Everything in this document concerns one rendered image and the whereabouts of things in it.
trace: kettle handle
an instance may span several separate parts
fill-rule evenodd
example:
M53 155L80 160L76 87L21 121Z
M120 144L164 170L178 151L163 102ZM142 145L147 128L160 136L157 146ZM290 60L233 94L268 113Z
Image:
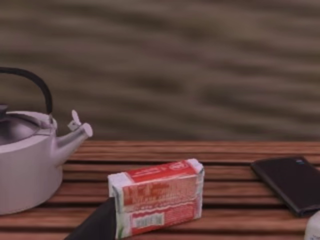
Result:
M20 69L20 68L14 68L14 67L0 67L0 74L12 74L12 75L18 75L21 77L25 77L32 82L34 82L42 91L44 98L45 98L45 106L46 106L46 113L48 115L52 114L53 111L53 102L52 102L52 95L51 92L47 86L47 84L37 75L34 73Z

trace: blurry brown background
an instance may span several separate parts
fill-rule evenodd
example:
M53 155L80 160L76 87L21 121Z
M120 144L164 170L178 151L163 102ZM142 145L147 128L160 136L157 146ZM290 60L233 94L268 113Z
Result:
M61 132L105 140L319 140L319 0L1 0L0 65L40 75ZM0 102L44 111L31 82Z

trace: red and white box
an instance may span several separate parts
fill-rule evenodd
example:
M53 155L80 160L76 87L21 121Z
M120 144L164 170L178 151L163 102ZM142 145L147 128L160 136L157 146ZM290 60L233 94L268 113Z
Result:
M109 175L116 239L200 218L204 177L194 158Z

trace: white kettle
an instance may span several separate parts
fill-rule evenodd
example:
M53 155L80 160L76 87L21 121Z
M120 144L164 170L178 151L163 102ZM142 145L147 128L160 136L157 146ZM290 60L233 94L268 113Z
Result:
M22 212L47 201L60 187L62 164L81 143L92 137L88 123L81 124L72 111L71 132L56 136L52 95L46 83L30 71L0 67L0 74L13 74L34 82L44 94L46 114L7 111L0 104L0 215Z

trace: wooden table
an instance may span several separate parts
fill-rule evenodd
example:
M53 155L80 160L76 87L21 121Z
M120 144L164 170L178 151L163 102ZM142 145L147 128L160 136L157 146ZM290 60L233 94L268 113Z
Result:
M128 240L302 240L295 218L252 173L249 163L304 155L320 164L312 142L88 141L64 165L64 183L47 203L0 217L1 240L62 240L108 196L107 175L187 158L205 165L201 219Z

